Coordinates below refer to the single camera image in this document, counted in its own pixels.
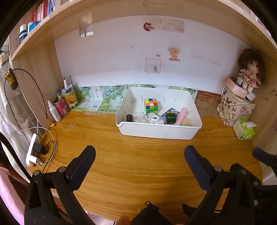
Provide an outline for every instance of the white camera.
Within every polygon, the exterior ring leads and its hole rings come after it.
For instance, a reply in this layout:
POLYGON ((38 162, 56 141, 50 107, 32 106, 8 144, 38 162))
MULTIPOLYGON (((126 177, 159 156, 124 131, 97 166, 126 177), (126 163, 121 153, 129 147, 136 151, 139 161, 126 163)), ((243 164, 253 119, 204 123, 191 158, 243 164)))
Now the white camera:
POLYGON ((160 116, 158 116, 156 113, 152 112, 149 114, 146 114, 148 121, 152 124, 164 124, 165 122, 161 119, 160 116))

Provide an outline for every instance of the white spray bottle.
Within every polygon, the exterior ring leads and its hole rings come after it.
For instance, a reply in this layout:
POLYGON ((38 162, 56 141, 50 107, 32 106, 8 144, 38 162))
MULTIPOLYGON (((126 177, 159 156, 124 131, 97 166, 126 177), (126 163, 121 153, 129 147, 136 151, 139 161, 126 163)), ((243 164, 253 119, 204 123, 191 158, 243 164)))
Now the white spray bottle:
POLYGON ((61 120, 61 115, 59 114, 59 112, 57 111, 56 107, 48 100, 48 106, 49 106, 49 111, 52 114, 52 116, 54 117, 55 121, 60 121, 61 120))

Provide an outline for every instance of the rubik's cube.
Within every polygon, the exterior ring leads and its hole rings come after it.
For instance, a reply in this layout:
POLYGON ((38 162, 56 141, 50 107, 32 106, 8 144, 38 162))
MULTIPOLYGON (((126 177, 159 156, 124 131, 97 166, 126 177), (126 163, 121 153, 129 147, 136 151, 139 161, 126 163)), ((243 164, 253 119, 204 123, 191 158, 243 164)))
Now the rubik's cube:
POLYGON ((155 98, 146 98, 144 100, 144 107, 146 113, 158 113, 158 103, 155 98))

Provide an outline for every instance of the pink fabric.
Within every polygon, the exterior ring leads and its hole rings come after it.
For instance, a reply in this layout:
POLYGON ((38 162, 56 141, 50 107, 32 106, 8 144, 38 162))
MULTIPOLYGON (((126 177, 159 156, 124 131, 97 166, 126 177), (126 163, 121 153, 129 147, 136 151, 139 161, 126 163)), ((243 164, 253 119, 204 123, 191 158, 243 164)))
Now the pink fabric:
POLYGON ((20 225, 24 225, 24 204, 8 177, 8 170, 0 167, 0 196, 20 225))

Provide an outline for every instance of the small white bear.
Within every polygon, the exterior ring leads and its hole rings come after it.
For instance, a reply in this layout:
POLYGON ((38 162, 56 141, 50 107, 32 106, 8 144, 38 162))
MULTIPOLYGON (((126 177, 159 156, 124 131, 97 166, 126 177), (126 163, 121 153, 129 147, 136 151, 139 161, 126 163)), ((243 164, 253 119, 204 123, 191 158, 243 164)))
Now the small white bear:
POLYGON ((243 82, 243 78, 241 78, 241 77, 239 76, 238 79, 237 79, 237 84, 238 84, 238 85, 241 85, 242 82, 243 82))

